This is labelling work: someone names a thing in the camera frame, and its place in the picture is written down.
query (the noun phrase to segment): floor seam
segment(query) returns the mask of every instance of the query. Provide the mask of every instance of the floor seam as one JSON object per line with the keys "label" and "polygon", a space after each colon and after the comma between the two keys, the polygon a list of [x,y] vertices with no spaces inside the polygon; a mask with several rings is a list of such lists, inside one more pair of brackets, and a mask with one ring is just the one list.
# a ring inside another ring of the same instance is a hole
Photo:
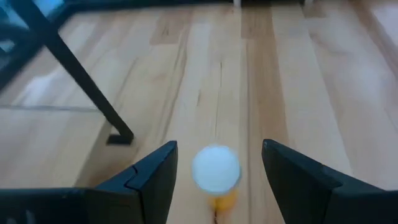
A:
{"label": "floor seam", "polygon": [[100,113],[96,108],[85,108],[81,106],[47,106],[47,105],[0,105],[0,110],[23,110],[23,111],[71,111],[80,113]]}

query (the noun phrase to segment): wood grain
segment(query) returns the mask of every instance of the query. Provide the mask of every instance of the wood grain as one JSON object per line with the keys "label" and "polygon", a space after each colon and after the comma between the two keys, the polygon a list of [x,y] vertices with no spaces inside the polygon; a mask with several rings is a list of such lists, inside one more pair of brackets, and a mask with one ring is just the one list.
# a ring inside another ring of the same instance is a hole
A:
{"label": "wood grain", "polygon": [[285,105],[279,76],[278,57],[270,7],[245,9],[246,69],[249,80],[248,168],[251,223],[283,223],[269,186],[261,154],[262,140],[289,143]]}
{"label": "wood grain", "polygon": [[389,113],[398,105],[395,76],[352,8],[323,5],[327,19],[308,27],[353,175],[396,189],[388,178],[397,169],[396,114]]}
{"label": "wood grain", "polygon": [[0,110],[0,188],[74,186],[104,123],[97,112]]}
{"label": "wood grain", "polygon": [[0,187],[95,186],[177,140],[168,223],[214,223],[190,166],[203,147],[225,144],[239,156],[242,179],[237,204],[217,223],[283,223],[260,156],[262,140],[272,138],[398,189],[398,86],[395,59],[386,54],[398,40],[389,22],[395,4],[360,3],[72,18],[61,35],[132,129],[134,144],[105,146],[116,130],[43,50],[0,95]]}

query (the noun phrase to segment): black plastic bracket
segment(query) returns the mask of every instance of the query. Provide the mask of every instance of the black plastic bracket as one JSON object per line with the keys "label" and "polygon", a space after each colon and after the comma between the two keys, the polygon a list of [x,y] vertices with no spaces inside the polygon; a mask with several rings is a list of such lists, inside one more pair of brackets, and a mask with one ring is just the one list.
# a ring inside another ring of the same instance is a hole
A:
{"label": "black plastic bracket", "polygon": [[170,141],[93,189],[0,189],[1,223],[166,224],[177,151]]}
{"label": "black plastic bracket", "polygon": [[266,139],[262,161],[286,224],[398,223],[398,191],[386,191]]}

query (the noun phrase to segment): white ball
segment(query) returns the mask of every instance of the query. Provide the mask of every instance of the white ball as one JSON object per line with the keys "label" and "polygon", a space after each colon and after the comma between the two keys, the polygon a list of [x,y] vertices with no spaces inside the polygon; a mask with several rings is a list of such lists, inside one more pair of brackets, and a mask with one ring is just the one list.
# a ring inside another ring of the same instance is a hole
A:
{"label": "white ball", "polygon": [[196,185],[209,194],[227,194],[240,180],[239,159],[227,146],[207,146],[193,159],[192,176]]}

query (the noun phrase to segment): black metal leg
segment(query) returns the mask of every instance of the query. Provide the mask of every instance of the black metal leg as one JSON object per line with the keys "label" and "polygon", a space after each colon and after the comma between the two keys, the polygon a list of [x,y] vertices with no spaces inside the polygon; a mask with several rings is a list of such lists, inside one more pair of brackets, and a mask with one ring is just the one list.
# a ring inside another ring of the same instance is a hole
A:
{"label": "black metal leg", "polygon": [[95,82],[70,51],[66,43],[58,34],[58,30],[41,13],[32,0],[12,0],[11,6],[25,21],[31,31],[44,43],[54,57],[60,62],[66,71],[75,79],[87,96],[105,118],[119,131],[120,135],[111,135],[108,144],[130,144],[134,138],[132,131],[120,118],[112,105],[102,94]]}

